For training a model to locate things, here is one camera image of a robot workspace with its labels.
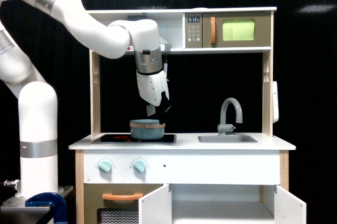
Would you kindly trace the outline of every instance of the black backdrop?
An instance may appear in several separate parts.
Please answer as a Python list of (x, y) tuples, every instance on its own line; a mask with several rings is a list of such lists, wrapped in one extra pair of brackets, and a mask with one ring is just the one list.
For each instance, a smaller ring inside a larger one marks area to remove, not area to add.
[[(276, 6), (274, 80), (280, 121), (274, 134), (297, 146), (290, 152), (290, 192), (308, 203), (308, 223), (336, 223), (337, 0), (82, 1), (86, 9)], [(74, 152), (68, 145), (90, 134), (88, 49), (60, 23), (19, 0), (3, 2), (0, 18), (56, 90), (59, 184), (74, 185)], [(221, 103), (228, 97), (237, 98), (243, 109), (244, 123), (236, 131), (261, 131), (261, 54), (167, 58), (174, 104), (167, 132), (216, 131)], [(130, 119), (145, 116), (134, 58), (101, 60), (102, 131), (128, 131)], [(228, 121), (233, 117), (229, 108)], [(17, 178), (17, 100), (0, 83), (0, 181)]]

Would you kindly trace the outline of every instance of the shelf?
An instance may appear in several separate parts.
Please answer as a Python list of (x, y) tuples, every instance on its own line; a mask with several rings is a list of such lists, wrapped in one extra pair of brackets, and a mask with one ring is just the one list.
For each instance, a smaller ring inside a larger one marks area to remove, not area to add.
[(146, 16), (147, 18), (179, 19), (183, 13), (217, 13), (217, 12), (273, 12), (276, 7), (241, 7), (241, 8), (193, 8), (193, 9), (137, 9), (137, 10), (91, 10), (92, 17), (100, 20), (124, 19), (129, 16)]
[(274, 224), (263, 203), (173, 201), (172, 224)]
[(263, 53), (270, 47), (237, 47), (237, 48), (197, 48), (180, 49), (172, 48), (168, 54), (230, 54), (230, 53)]

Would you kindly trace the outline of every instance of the oven window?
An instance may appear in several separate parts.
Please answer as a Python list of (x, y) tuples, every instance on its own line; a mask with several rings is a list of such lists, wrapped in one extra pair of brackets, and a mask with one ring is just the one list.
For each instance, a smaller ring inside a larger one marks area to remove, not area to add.
[(133, 209), (109, 209), (97, 210), (98, 224), (139, 224), (138, 210)]
[(227, 19), (223, 21), (222, 36), (224, 41), (254, 40), (255, 20)]

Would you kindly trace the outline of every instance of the countertop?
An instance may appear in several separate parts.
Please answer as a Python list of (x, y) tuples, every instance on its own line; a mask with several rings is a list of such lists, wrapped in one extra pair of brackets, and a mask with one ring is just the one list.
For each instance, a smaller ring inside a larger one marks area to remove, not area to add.
[(256, 143), (200, 143), (198, 136), (217, 136), (218, 133), (177, 133), (174, 144), (91, 144), (91, 141), (104, 134), (125, 133), (100, 133), (95, 137), (91, 135), (69, 146), (72, 150), (295, 150), (296, 147), (277, 136), (268, 137), (263, 133), (235, 133), (236, 135), (251, 136)]

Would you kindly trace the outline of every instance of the microwave keypad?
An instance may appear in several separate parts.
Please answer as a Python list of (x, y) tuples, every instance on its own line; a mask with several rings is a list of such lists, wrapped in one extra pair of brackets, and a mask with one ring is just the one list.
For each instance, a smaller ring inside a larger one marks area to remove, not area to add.
[(186, 48), (202, 48), (202, 17), (195, 14), (185, 16)]

